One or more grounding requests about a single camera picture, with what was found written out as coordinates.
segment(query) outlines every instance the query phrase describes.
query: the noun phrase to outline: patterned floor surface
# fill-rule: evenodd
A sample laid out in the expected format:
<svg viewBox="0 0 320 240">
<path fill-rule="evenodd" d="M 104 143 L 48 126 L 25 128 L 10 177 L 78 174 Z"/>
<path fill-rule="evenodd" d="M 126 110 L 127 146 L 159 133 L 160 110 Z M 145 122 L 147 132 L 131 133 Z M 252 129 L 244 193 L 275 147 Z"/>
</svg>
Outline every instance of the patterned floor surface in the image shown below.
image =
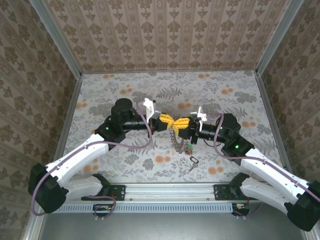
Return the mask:
<svg viewBox="0 0 320 240">
<path fill-rule="evenodd" d="M 189 116 L 198 104 L 208 116 L 233 113 L 241 124 L 241 135 L 281 164 L 253 71 L 88 74 L 82 81 L 65 154 L 103 123 L 117 99 L 136 102 L 150 98 L 173 117 Z M 169 131 L 156 133 L 153 139 L 153 144 L 140 150 L 116 147 L 94 159 L 77 176 L 98 172 L 112 183 L 178 183 L 228 182 L 239 172 L 252 175 L 218 156 L 202 140 L 193 146 L 199 165 L 189 172 L 192 162 L 174 150 Z M 146 131 L 131 131 L 123 143 L 139 146 L 147 140 Z"/>
</svg>

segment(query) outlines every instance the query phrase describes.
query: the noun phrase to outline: yellow object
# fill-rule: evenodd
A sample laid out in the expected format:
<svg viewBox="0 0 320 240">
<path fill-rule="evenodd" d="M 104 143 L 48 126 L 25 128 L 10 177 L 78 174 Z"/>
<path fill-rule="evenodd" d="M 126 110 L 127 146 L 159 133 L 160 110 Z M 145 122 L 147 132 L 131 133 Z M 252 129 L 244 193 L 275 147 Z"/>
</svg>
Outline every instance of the yellow object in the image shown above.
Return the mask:
<svg viewBox="0 0 320 240">
<path fill-rule="evenodd" d="M 161 113 L 159 116 L 159 119 L 161 122 L 163 123 L 167 123 L 168 125 L 166 126 L 166 129 L 168 130 L 169 128 L 171 128 L 171 126 L 174 124 L 175 120 L 166 113 Z"/>
<path fill-rule="evenodd" d="M 190 119 L 188 117 L 182 117 L 176 120 L 172 126 L 175 134 L 179 135 L 179 129 L 186 129 L 187 127 L 189 127 L 189 122 Z"/>
</svg>

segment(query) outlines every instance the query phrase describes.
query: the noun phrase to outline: gray floor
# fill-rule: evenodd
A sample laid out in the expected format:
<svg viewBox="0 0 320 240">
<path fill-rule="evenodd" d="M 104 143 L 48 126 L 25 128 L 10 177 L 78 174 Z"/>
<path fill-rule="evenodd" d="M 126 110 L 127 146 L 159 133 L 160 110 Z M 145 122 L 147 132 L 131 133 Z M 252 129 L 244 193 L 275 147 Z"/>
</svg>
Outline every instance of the gray floor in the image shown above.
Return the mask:
<svg viewBox="0 0 320 240">
<path fill-rule="evenodd" d="M 305 240 L 287 216 L 265 205 L 246 220 L 230 213 L 49 214 L 39 240 Z"/>
</svg>

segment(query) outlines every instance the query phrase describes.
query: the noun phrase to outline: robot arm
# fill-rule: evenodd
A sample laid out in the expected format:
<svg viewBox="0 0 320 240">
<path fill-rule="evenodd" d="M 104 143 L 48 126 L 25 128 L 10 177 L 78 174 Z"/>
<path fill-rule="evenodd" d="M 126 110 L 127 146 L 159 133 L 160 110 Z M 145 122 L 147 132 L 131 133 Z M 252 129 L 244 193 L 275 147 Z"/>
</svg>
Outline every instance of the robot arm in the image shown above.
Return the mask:
<svg viewBox="0 0 320 240">
<path fill-rule="evenodd" d="M 102 195 L 104 188 L 109 187 L 104 184 L 108 181 L 102 175 L 94 174 L 80 180 L 70 179 L 94 158 L 112 150 L 115 145 L 127 147 L 121 144 L 127 132 L 149 128 L 153 134 L 155 131 L 169 129 L 174 123 L 172 117 L 157 110 L 155 102 L 145 98 L 143 105 L 146 106 L 146 116 L 137 114 L 131 100 L 117 100 L 111 108 L 111 115 L 84 143 L 46 166 L 37 164 L 31 169 L 28 192 L 35 194 L 35 200 L 45 213 L 54 212 L 67 200 Z"/>
<path fill-rule="evenodd" d="M 310 231 L 320 219 L 320 183 L 309 183 L 269 160 L 240 136 L 241 126 L 231 113 L 223 114 L 222 123 L 219 124 L 219 118 L 216 125 L 212 125 L 204 123 L 206 116 L 200 112 L 201 109 L 198 114 L 191 113 L 191 117 L 174 122 L 175 133 L 183 139 L 191 139 L 192 144 L 197 144 L 199 138 L 209 141 L 216 139 L 223 143 L 223 155 L 219 155 L 254 172 L 270 184 L 266 185 L 247 174 L 239 173 L 230 182 L 230 191 L 236 196 L 242 193 L 248 198 L 267 203 L 284 212 L 300 229 Z"/>
</svg>

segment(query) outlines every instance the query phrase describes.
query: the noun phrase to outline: key ring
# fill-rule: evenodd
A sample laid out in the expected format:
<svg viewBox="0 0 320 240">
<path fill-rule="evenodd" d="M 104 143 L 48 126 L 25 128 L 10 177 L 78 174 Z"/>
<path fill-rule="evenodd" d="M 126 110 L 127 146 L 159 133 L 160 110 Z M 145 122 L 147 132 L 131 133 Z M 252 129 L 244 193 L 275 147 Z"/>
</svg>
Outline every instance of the key ring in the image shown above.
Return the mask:
<svg viewBox="0 0 320 240">
<path fill-rule="evenodd" d="M 191 156 L 191 157 L 190 157 L 190 160 L 191 160 L 192 162 L 194 162 L 195 164 L 198 164 L 198 163 L 199 163 L 199 160 L 196 159 L 194 156 Z"/>
</svg>

